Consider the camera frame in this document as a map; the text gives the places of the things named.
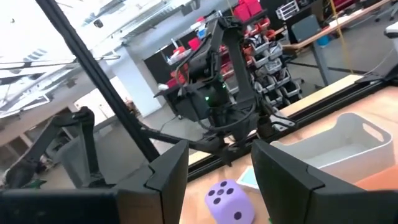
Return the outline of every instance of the office chair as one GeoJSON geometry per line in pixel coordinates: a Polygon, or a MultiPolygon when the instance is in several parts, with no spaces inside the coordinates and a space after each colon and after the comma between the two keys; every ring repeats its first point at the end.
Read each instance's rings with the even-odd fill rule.
{"type": "Polygon", "coordinates": [[[389,7],[389,8],[386,9],[385,11],[382,11],[382,12],[378,13],[378,14],[376,15],[376,18],[375,18],[374,21],[375,21],[375,22],[379,22],[379,21],[380,21],[380,17],[383,16],[383,15],[385,15],[385,14],[387,14],[387,13],[389,13],[389,12],[391,12],[391,14],[390,14],[390,21],[393,21],[393,20],[394,20],[395,14],[397,14],[397,12],[398,12],[398,4],[397,4],[397,2],[398,2],[398,1],[392,1],[392,2],[391,2],[392,7],[389,7]]]}

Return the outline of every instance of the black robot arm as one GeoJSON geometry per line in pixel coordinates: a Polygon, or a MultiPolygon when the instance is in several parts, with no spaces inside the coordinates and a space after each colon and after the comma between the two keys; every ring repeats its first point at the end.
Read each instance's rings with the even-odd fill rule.
{"type": "Polygon", "coordinates": [[[7,188],[18,189],[32,180],[40,157],[44,154],[61,128],[67,126],[79,127],[81,148],[86,151],[87,158],[90,158],[88,159],[88,167],[91,177],[86,184],[104,184],[98,167],[93,137],[94,113],[84,106],[76,113],[56,115],[47,123],[35,143],[7,171],[5,178],[7,188]]]}
{"type": "Polygon", "coordinates": [[[263,136],[272,135],[275,124],[288,127],[284,123],[286,118],[279,116],[278,121],[272,121],[271,117],[278,115],[262,93],[254,89],[242,51],[247,25],[235,17],[219,17],[208,22],[207,35],[199,48],[176,69],[178,74],[181,66],[187,63],[189,67],[189,72],[183,74],[187,84],[180,84],[179,112],[213,133],[202,139],[208,144],[197,149],[220,156],[227,165],[231,165],[231,161],[228,144],[223,140],[226,136],[232,135],[238,148],[242,149],[246,147],[248,134],[255,129],[263,136]],[[221,44],[228,49],[238,83],[239,92],[234,100],[231,100],[221,74],[221,44]],[[210,125],[203,124],[203,119],[209,119],[210,125]]]}

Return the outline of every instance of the bin handle hole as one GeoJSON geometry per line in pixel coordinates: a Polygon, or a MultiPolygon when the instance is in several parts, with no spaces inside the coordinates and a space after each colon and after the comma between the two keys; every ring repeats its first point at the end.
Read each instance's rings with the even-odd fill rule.
{"type": "Polygon", "coordinates": [[[368,124],[362,124],[362,126],[363,126],[363,129],[367,133],[369,133],[371,136],[375,137],[380,142],[384,142],[383,135],[379,131],[377,131],[376,129],[374,129],[372,126],[370,126],[368,124]]]}

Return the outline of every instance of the wooden table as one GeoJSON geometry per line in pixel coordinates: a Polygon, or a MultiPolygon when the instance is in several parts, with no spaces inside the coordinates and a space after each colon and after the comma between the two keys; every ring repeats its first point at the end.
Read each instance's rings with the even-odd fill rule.
{"type": "MultiPolygon", "coordinates": [[[[328,35],[334,31],[336,31],[339,28],[342,28],[344,26],[347,26],[349,23],[359,19],[360,17],[363,17],[369,13],[372,13],[375,9],[383,6],[386,3],[389,3],[392,0],[382,0],[380,2],[377,2],[375,4],[373,4],[372,6],[366,8],[366,9],[360,9],[356,12],[353,12],[352,14],[348,15],[348,16],[343,16],[343,17],[339,17],[337,20],[332,21],[330,23],[330,26],[327,27],[326,29],[323,29],[321,32],[313,35],[312,37],[308,38],[307,40],[303,40],[297,44],[287,44],[287,45],[283,45],[284,49],[293,49],[293,50],[298,50],[298,49],[302,49],[306,46],[310,46],[312,54],[315,58],[315,61],[317,63],[319,72],[321,74],[323,83],[325,84],[325,86],[329,85],[333,80],[331,79],[330,73],[329,73],[329,69],[327,66],[327,62],[325,59],[325,56],[322,52],[322,48],[317,44],[317,40],[320,37],[323,37],[325,35],[328,35]]],[[[282,32],[283,29],[279,29],[276,31],[276,33],[278,32],[282,32]]]]}
{"type": "MultiPolygon", "coordinates": [[[[288,106],[282,110],[286,115],[292,114],[315,101],[318,101],[359,79],[360,76],[349,75],[340,81],[325,87],[324,89],[288,106]]],[[[389,131],[393,136],[398,136],[398,88],[387,87],[373,95],[359,100],[329,116],[320,119],[311,125],[308,125],[282,139],[284,144],[291,144],[298,140],[308,138],[317,133],[330,129],[334,126],[336,118],[341,113],[354,112],[370,120],[378,126],[389,131]]],[[[205,195],[208,189],[215,183],[224,179],[237,180],[247,166],[251,166],[250,155],[244,156],[233,162],[232,167],[224,166],[203,177],[190,182],[185,192],[185,199],[182,208],[181,222],[187,224],[212,224],[216,223],[205,205],[205,195]]],[[[249,195],[256,210],[256,219],[254,223],[267,223],[269,218],[266,206],[259,192],[245,189],[249,195]]]]}

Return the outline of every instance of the purple die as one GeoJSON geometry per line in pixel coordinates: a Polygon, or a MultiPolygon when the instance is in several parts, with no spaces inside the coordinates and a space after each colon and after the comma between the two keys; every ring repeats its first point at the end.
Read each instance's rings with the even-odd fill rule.
{"type": "Polygon", "coordinates": [[[254,207],[234,180],[223,180],[207,192],[205,202],[217,224],[251,224],[254,207]]]}

